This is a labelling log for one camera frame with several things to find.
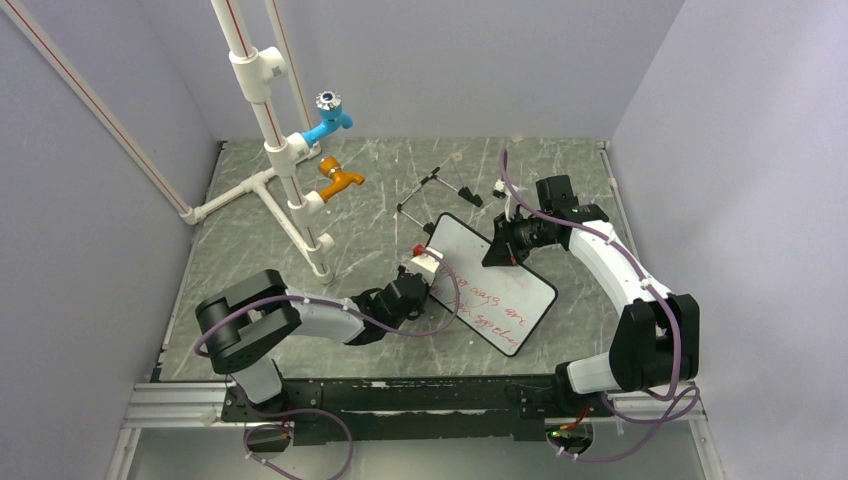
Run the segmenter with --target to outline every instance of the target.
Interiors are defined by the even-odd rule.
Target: robotic arm
[[[504,186],[499,181],[494,194],[509,195]],[[525,218],[518,206],[514,212],[511,210],[509,195],[507,211],[494,220],[494,239],[483,266],[517,265],[534,248],[558,243],[589,269],[621,319],[609,352],[557,366],[554,386],[559,403],[581,403],[608,390],[637,391],[670,382],[674,361],[669,318],[647,291],[648,283],[666,300],[680,328],[679,378],[695,377],[699,330],[695,299],[691,295],[674,295],[635,262],[646,272],[647,278],[640,280],[630,262],[611,245],[616,234],[609,217],[597,205],[580,205],[567,175],[537,181],[536,193],[542,213],[600,231],[609,240],[532,214]]]
[[[404,320],[418,318],[430,293],[439,264],[422,252],[400,267],[398,276],[385,288],[373,288],[349,298],[331,299],[307,295],[288,286],[280,273],[265,270],[219,294],[195,309],[195,316],[205,334],[231,315],[263,299],[279,296],[308,297],[305,302],[287,300],[265,302],[255,314],[248,312],[218,327],[205,340],[212,369],[229,374],[244,389],[252,403],[262,403],[283,393],[282,380],[267,353],[289,335],[307,335],[337,340],[347,345],[366,345],[381,340],[384,328],[364,322],[352,312],[363,313],[382,324],[397,329]],[[322,301],[341,304],[338,309]]]

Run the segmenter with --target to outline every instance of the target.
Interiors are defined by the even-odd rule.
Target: blue faucet handle
[[[342,111],[342,97],[338,93],[330,90],[321,92],[315,97],[315,106],[318,107],[322,121],[312,130],[302,133],[309,148],[339,127],[347,129],[353,126],[353,118]]]

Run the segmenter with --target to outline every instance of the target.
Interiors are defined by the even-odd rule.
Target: gray marble surface
[[[328,232],[336,241],[329,254],[336,278],[321,285],[312,275],[291,240],[255,194],[246,195],[213,213],[200,227],[186,287],[179,299],[176,321],[162,366],[162,380],[218,378],[207,359],[191,352],[200,334],[195,306],[258,271],[276,269],[286,283],[311,293],[344,297],[371,287],[385,286],[399,263],[411,257],[427,235],[412,221],[395,215],[395,205],[426,173],[449,155],[459,153],[460,173],[484,204],[476,208],[452,191],[430,182],[420,205],[409,204],[418,218],[435,221],[449,211],[491,238],[492,218],[502,201],[491,196],[499,177],[497,159],[503,147],[510,153],[510,172],[532,204],[535,180],[553,174],[571,176],[581,203],[594,202],[610,216],[624,235],[621,216],[613,199],[607,173],[594,139],[529,138],[329,138],[322,156],[338,158],[345,170],[366,177],[333,198],[317,220],[316,231]],[[261,141],[229,142],[221,154],[212,194],[218,195],[244,178],[268,168]],[[319,159],[301,163],[298,178],[304,191],[329,183],[317,170]],[[446,179],[457,182],[449,165]],[[285,193],[279,179],[269,190],[281,205]],[[553,283],[559,298],[515,357],[506,357],[482,341],[461,321],[426,338],[387,335],[380,342],[350,347],[328,339],[289,337],[272,351],[286,377],[410,377],[452,375],[503,375],[551,373],[554,367],[601,353],[609,348],[618,318],[612,302],[589,271],[561,247],[537,249],[527,265]],[[449,312],[429,301],[426,312],[403,328],[427,331],[447,320]]]

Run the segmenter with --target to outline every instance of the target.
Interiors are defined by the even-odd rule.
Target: orange faucet handle
[[[333,181],[329,187],[318,191],[318,195],[321,195],[324,203],[327,203],[330,198],[350,186],[351,183],[362,185],[365,182],[365,177],[362,175],[342,170],[336,157],[327,157],[321,160],[321,164],[318,165],[318,171]]]

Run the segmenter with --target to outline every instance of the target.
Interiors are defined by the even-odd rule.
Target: purple cable
[[[239,394],[241,395],[242,400],[244,400],[244,405],[247,407],[248,410],[253,412],[253,414],[256,415],[257,417],[278,418],[278,417],[287,417],[289,415],[300,415],[300,414],[304,414],[304,413],[309,413],[309,414],[323,415],[325,417],[330,418],[332,421],[338,423],[339,426],[342,427],[342,430],[344,430],[345,436],[347,437],[347,446],[348,446],[348,448],[347,448],[347,459],[345,460],[344,465],[342,465],[342,468],[339,469],[339,471],[336,472],[332,477],[330,477],[329,480],[336,480],[338,478],[341,478],[341,476],[344,475],[344,473],[347,471],[347,469],[350,468],[350,462],[353,461],[353,434],[350,433],[350,428],[348,428],[348,426],[344,423],[344,420],[333,415],[330,412],[327,412],[325,410],[319,410],[317,408],[296,408],[294,410],[287,410],[285,412],[280,412],[280,413],[261,412],[261,411],[257,410],[256,407],[254,407],[252,403],[250,403],[250,400],[248,400],[247,394],[245,393],[244,389],[241,388],[241,385],[238,385],[238,384],[236,384],[236,385],[238,386]],[[303,480],[300,477],[295,477],[294,475],[283,470],[282,468],[280,468],[276,464],[273,464],[273,463],[265,460],[264,458],[260,457],[259,455],[253,453],[250,450],[248,442],[250,441],[250,436],[253,435],[254,432],[257,432],[259,430],[270,430],[270,429],[278,429],[278,428],[280,428],[280,425],[273,424],[273,423],[266,423],[266,424],[258,425],[256,427],[253,427],[250,430],[248,430],[247,433],[244,435],[244,442],[243,442],[244,443],[244,451],[247,452],[247,456],[249,458],[256,460],[257,462],[261,463],[262,466],[268,467],[271,470],[279,473],[280,475],[282,475],[282,476],[284,476],[284,477],[286,477],[290,480]]]
[[[360,320],[363,320],[365,322],[372,323],[372,324],[382,328],[383,330],[386,330],[387,332],[395,333],[397,335],[402,335],[402,336],[405,336],[405,337],[427,337],[427,336],[430,336],[430,335],[435,335],[437,333],[440,333],[440,332],[444,331],[446,328],[448,328],[453,323],[453,321],[456,319],[457,315],[459,314],[459,283],[457,283],[457,281],[456,281],[456,274],[448,266],[448,264],[444,262],[444,260],[437,257],[436,255],[433,255],[432,253],[428,252],[427,250],[423,250],[423,253],[425,253],[425,254],[429,255],[430,257],[432,257],[433,259],[435,259],[439,263],[439,265],[442,268],[444,268],[445,271],[447,271],[448,277],[450,277],[451,282],[453,283],[453,289],[454,289],[454,293],[456,294],[455,298],[457,299],[457,301],[455,303],[456,307],[453,310],[453,314],[451,315],[451,318],[450,318],[450,320],[447,321],[447,323],[445,323],[441,327],[439,327],[435,330],[429,331],[429,332],[403,332],[403,331],[398,330],[396,328],[392,328],[392,327],[386,325],[385,323],[380,322],[379,320],[375,320],[374,318],[371,318],[370,316],[368,316],[368,315],[366,315],[366,314],[364,314],[360,311],[350,309],[350,310],[347,310],[347,312],[350,313],[351,315],[353,315],[354,317],[359,318]],[[339,310],[344,310],[344,309],[348,308],[346,305],[343,305],[343,304],[338,303],[338,302],[333,302],[331,300],[301,297],[299,295],[275,295],[273,297],[266,297],[266,298],[263,298],[262,300],[257,300],[255,302],[249,304],[249,305],[245,305],[244,307],[241,307],[240,309],[236,310],[235,312],[224,317],[224,319],[221,320],[220,322],[213,325],[212,328],[207,330],[206,333],[201,335],[200,338],[198,338],[197,341],[194,342],[194,347],[193,347],[194,353],[196,353],[197,355],[200,355],[201,357],[207,357],[208,358],[209,354],[204,352],[203,350],[201,350],[201,347],[203,347],[203,345],[206,345],[206,342],[208,342],[209,339],[212,338],[213,335],[218,333],[219,330],[221,330],[222,328],[227,326],[230,322],[241,317],[242,315],[246,314],[247,312],[249,312],[251,310],[256,310],[257,308],[264,307],[265,305],[269,305],[271,303],[286,302],[286,301],[288,301],[288,302],[301,302],[301,303],[306,303],[306,302],[314,303],[316,305],[325,305],[327,307],[333,307],[333,308],[337,308]]]
[[[630,266],[633,267],[633,270],[636,272],[636,276],[639,278],[639,280],[644,280],[644,279],[647,278],[647,275],[645,275],[645,272],[643,272],[642,268],[639,266],[639,262],[636,260],[636,257],[634,257],[632,253],[630,253],[626,248],[624,248],[623,245],[621,245],[617,241],[611,241],[610,242],[610,238],[609,238],[608,235],[604,234],[601,231],[598,231],[598,230],[591,228],[591,227],[587,227],[587,226],[580,224],[580,223],[569,222],[568,220],[562,220],[560,218],[552,217],[550,215],[545,215],[544,213],[542,213],[542,212],[534,209],[533,207],[531,207],[530,204],[528,204],[523,198],[521,198],[520,195],[518,195],[518,192],[515,190],[515,187],[512,186],[512,182],[510,181],[509,176],[506,173],[507,158],[508,158],[507,150],[506,149],[501,150],[500,162],[499,162],[500,168],[501,168],[501,179],[506,184],[506,188],[509,190],[509,193],[512,195],[512,198],[514,198],[515,201],[518,202],[519,205],[521,205],[525,210],[527,210],[528,212],[530,212],[534,216],[541,218],[542,220],[546,220],[546,221],[551,222],[551,223],[556,223],[556,224],[562,225],[564,227],[576,228],[578,230],[582,230],[584,232],[591,233],[592,235],[599,237],[604,242],[609,242],[609,244],[613,248],[615,248],[619,253],[621,253],[621,255],[630,264]],[[613,406],[610,405],[609,400],[606,398],[606,395],[602,395],[601,398],[604,401],[604,405],[615,416],[622,418],[624,420],[627,420],[629,422],[633,422],[633,423],[653,424],[654,427],[652,427],[651,430],[648,431],[648,433],[645,435],[645,437],[643,437],[639,442],[637,442],[636,445],[634,445],[632,448],[630,448],[629,450],[627,450],[624,453],[621,453],[621,454],[618,454],[618,455],[615,455],[615,456],[612,456],[612,457],[601,457],[601,458],[591,458],[591,457],[590,458],[581,458],[581,457],[578,457],[578,456],[575,456],[575,455],[568,454],[569,456],[571,456],[572,458],[575,458],[576,460],[581,460],[581,461],[586,461],[586,462],[603,463],[603,462],[615,462],[615,461],[621,460],[622,458],[628,457],[628,456],[632,455],[633,453],[639,451],[639,449],[641,449],[643,446],[645,446],[645,444],[648,443],[648,441],[650,441],[651,438],[654,437],[654,435],[656,435],[657,431],[660,429],[660,427],[665,422],[680,418],[683,415],[689,413],[689,411],[692,410],[695,407],[695,405],[697,405],[698,400],[700,399],[701,390],[696,386],[691,386],[691,387],[685,388],[679,395],[677,395],[677,385],[678,385],[678,382],[680,380],[680,357],[681,357],[681,352],[680,352],[680,350],[681,350],[681,347],[680,347],[680,327],[677,325],[677,319],[674,316],[674,312],[671,311],[671,307],[669,307],[668,302],[666,302],[665,299],[662,298],[662,296],[659,294],[659,292],[657,292],[657,290],[654,288],[654,286],[651,285],[651,284],[648,284],[646,286],[646,290],[648,291],[648,293],[651,294],[651,296],[653,296],[657,300],[657,303],[659,303],[660,307],[663,310],[663,313],[665,313],[665,315],[668,317],[669,326],[671,327],[671,338],[672,338],[672,344],[673,344],[673,350],[674,350],[673,359],[672,359],[672,369],[671,369],[671,381],[669,382],[669,385],[668,385],[668,392],[665,395],[662,395],[662,394],[656,393],[654,391],[647,390],[647,393],[656,400],[660,400],[660,401],[671,400],[672,403],[671,403],[671,405],[669,405],[669,408],[666,410],[666,412],[660,418],[642,420],[642,419],[635,419],[635,418],[628,417],[628,416],[624,415],[623,413],[615,410],[613,408]],[[692,401],[689,403],[689,405],[687,405],[686,408],[684,408],[680,412],[678,412],[674,415],[670,415],[671,411],[674,410],[674,407],[680,402],[680,400],[683,399],[683,396],[686,393],[693,391],[693,390],[695,391],[695,396],[692,398]],[[550,439],[548,439],[548,443],[551,446],[554,446],[554,448],[556,448],[556,446],[551,443]]]
[[[695,399],[694,399],[692,402],[690,402],[690,403],[689,403],[689,405],[687,405],[687,406],[686,406],[686,408],[684,408],[684,409],[683,409],[683,410],[681,410],[680,412],[678,412],[678,413],[676,413],[676,414],[674,414],[674,415],[669,416],[669,413],[671,413],[671,411],[672,411],[672,410],[674,410],[674,407],[676,407],[676,406],[677,406],[677,404],[680,402],[680,400],[682,400],[682,399],[683,399],[683,395],[685,395],[686,393],[688,393],[690,390],[695,390]],[[698,396],[699,396],[699,395],[700,395],[700,390],[698,389],[698,387],[696,387],[696,386],[694,386],[694,385],[692,385],[692,386],[690,386],[690,387],[687,387],[687,388],[684,388],[684,389],[683,389],[683,391],[682,391],[682,392],[680,392],[680,395],[679,395],[679,396],[677,396],[677,397],[676,397],[676,398],[675,398],[675,399],[671,402],[671,404],[668,406],[668,408],[666,409],[666,411],[665,411],[665,413],[663,414],[663,416],[662,416],[662,417],[660,417],[660,418],[664,418],[665,420],[663,420],[662,422],[656,423],[653,427],[651,427],[651,429],[648,431],[648,433],[646,433],[646,434],[645,434],[645,436],[644,436],[644,437],[642,437],[642,439],[641,439],[641,440],[639,440],[638,442],[636,442],[636,444],[635,444],[635,445],[633,445],[632,447],[630,447],[630,449],[628,449],[628,450],[626,450],[626,451],[624,451],[624,452],[621,452],[621,453],[619,453],[618,455],[613,455],[613,456],[611,456],[611,457],[589,457],[589,458],[586,458],[586,457],[581,457],[581,456],[579,456],[579,455],[575,455],[575,454],[573,454],[573,453],[569,453],[569,452],[566,452],[566,451],[560,452],[560,451],[559,451],[559,447],[557,447],[556,445],[554,445],[554,443],[553,443],[553,442],[551,442],[551,439],[550,439],[550,438],[548,438],[548,445],[550,445],[550,446],[551,446],[551,448],[553,448],[554,450],[556,450],[556,452],[557,452],[557,454],[558,454],[558,455],[559,455],[560,453],[561,453],[561,454],[564,454],[564,455],[567,455],[569,458],[571,458],[571,459],[573,459],[573,460],[575,460],[575,461],[589,462],[589,463],[610,463],[610,462],[617,462],[617,461],[619,461],[619,460],[625,459],[625,458],[629,457],[630,455],[633,455],[634,453],[638,452],[638,451],[639,451],[642,447],[644,447],[644,446],[645,446],[645,445],[646,445],[649,441],[651,441],[651,439],[652,439],[652,438],[654,438],[654,435],[656,435],[656,434],[657,434],[657,432],[660,430],[660,427],[662,427],[662,426],[663,426],[663,424],[664,424],[665,422],[667,422],[667,421],[671,421],[673,418],[679,418],[679,417],[682,417],[683,415],[686,415],[687,413],[689,413],[689,411],[690,411],[690,410],[692,410],[692,409],[695,407],[695,405],[698,403]]]
[[[515,187],[512,186],[512,182],[509,180],[509,176],[506,173],[506,164],[507,164],[507,151],[504,148],[501,150],[501,158],[500,158],[500,167],[501,167],[501,179],[506,184],[506,188],[509,190],[509,193],[512,194],[512,198],[518,202],[519,205],[524,207],[525,210],[532,213],[534,216],[541,218],[542,220],[546,220],[551,223],[556,223],[557,225],[562,225],[564,227],[576,228],[577,230],[583,230],[584,232],[591,233],[596,237],[599,237],[604,242],[609,242],[610,238],[603,232],[599,230],[595,230],[592,227],[587,227],[581,223],[569,222],[568,220],[563,220],[561,218],[552,217],[550,215],[545,215],[544,213],[534,209],[527,203],[526,200],[521,198],[518,195],[518,192],[515,190]],[[636,257],[633,256],[623,245],[618,243],[617,241],[612,241],[609,243],[613,248],[618,250],[619,253],[627,260],[631,267],[633,267],[633,271],[636,272],[636,276],[639,280],[644,280],[647,277],[645,272],[642,271],[642,268],[639,266],[639,262],[636,260]],[[674,317],[674,312],[671,311],[671,308],[668,306],[668,302],[662,298],[662,295],[657,292],[657,290],[653,287],[653,285],[648,284],[647,286],[648,292],[657,300],[660,304],[660,308],[662,308],[663,312],[665,312],[668,317],[668,322],[671,326],[671,337],[672,343],[674,345],[674,354],[673,354],[673,363],[671,367],[671,382],[668,384],[668,392],[665,395],[656,394],[654,398],[661,401],[669,401],[674,398],[675,393],[677,392],[677,382],[680,378],[680,327],[677,325],[677,320]]]

